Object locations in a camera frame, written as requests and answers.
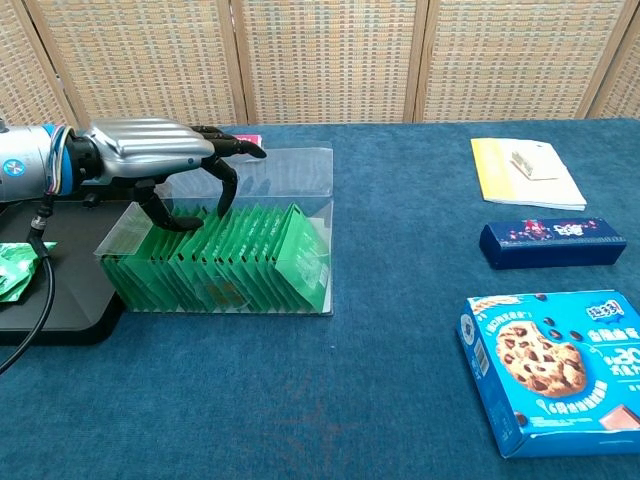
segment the blue tablecloth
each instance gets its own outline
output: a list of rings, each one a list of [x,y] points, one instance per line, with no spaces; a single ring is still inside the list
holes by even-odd
[[[504,460],[454,327],[469,296],[615,288],[640,307],[640,122],[252,126],[332,143],[333,317],[126,313],[0,378],[1,478],[631,479],[640,456]],[[613,266],[496,272],[470,138],[551,142],[628,239]],[[0,348],[2,356],[11,348]]]

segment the crumpled green wrapper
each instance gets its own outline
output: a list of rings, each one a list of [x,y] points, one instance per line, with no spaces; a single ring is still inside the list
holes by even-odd
[[[45,242],[52,250],[57,242]],[[28,243],[0,243],[0,302],[17,302],[38,266],[36,252]]]

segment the robotic hand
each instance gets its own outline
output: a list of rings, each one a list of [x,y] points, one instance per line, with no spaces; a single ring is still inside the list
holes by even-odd
[[[203,168],[222,181],[217,208],[222,217],[238,182],[235,170],[222,158],[245,153],[266,157],[259,146],[215,127],[187,127],[164,118],[99,120],[77,134],[71,127],[7,127],[0,121],[0,202],[44,194],[49,206],[41,207],[32,222],[32,228],[44,230],[53,198],[70,195],[92,180],[132,188],[134,201],[161,228],[195,230],[202,221],[173,217],[155,186],[174,173]]]

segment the transparent acrylic container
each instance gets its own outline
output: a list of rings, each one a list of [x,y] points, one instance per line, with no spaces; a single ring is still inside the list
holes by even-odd
[[[233,238],[225,240],[224,226],[213,218],[221,182],[201,169],[173,175],[156,188],[173,212],[206,215],[212,226],[205,222],[190,239],[173,232],[162,235],[136,203],[129,205],[94,252],[128,310],[332,314],[333,151],[265,151],[264,159],[226,159],[238,173],[236,198],[225,216],[228,225],[236,222],[234,229],[228,228],[235,232]],[[276,209],[291,212],[291,228],[276,248],[258,248],[268,243],[264,241],[246,242],[260,237],[260,227],[265,239],[268,226],[276,230],[268,220]]]

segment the woven screen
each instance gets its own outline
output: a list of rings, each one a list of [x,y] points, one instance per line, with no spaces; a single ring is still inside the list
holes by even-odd
[[[601,116],[640,118],[640,29],[622,59]]]
[[[228,68],[234,59],[225,55],[215,1],[38,4],[90,118],[236,123]]]
[[[0,118],[10,125],[73,123],[65,116],[23,24],[7,0],[0,0],[0,26]]]
[[[422,120],[579,116],[624,3],[441,0]]]
[[[415,1],[232,4],[245,30],[239,49],[254,121],[403,120]]]

